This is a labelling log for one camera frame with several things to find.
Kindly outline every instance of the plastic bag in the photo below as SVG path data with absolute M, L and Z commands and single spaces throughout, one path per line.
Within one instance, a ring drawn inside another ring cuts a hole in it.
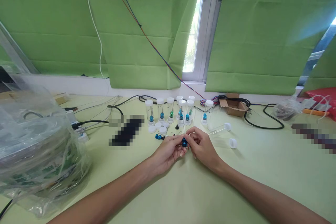
M 90 168 L 85 146 L 46 90 L 12 92 L 1 100 L 0 193 L 48 217 L 86 185 Z
M 294 117 L 301 114 L 303 107 L 296 101 L 296 95 L 292 95 L 288 100 L 284 100 L 274 106 L 273 115 L 283 121 L 293 121 Z

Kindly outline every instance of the window frame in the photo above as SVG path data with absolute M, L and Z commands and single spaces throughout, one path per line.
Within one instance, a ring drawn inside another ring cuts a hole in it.
M 219 15 L 221 0 L 203 0 L 199 19 L 195 64 L 193 72 L 183 72 L 183 81 L 206 81 L 212 42 Z

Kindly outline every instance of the blue component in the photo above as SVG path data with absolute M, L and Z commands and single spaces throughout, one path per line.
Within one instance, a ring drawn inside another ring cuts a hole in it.
M 182 147 L 187 147 L 188 146 L 188 142 L 185 138 L 182 138 Z

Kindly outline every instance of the small cardboard box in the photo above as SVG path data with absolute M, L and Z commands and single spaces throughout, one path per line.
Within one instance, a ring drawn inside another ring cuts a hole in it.
M 239 94 L 227 93 L 227 98 L 239 98 Z M 219 104 L 221 107 L 226 107 L 226 113 L 229 115 L 234 115 L 238 117 L 243 117 L 245 112 L 249 110 L 249 108 L 240 101 L 232 101 L 232 100 L 219 100 Z

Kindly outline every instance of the black object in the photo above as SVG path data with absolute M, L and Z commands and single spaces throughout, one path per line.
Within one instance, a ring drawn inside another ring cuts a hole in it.
M 3 217 L 3 215 L 5 214 L 7 208 L 11 205 L 12 201 L 13 201 L 13 200 L 11 199 L 11 200 L 8 202 L 8 204 L 5 206 L 5 208 L 1 211 L 1 213 L 0 213 L 0 220 L 1 220 L 1 218 Z

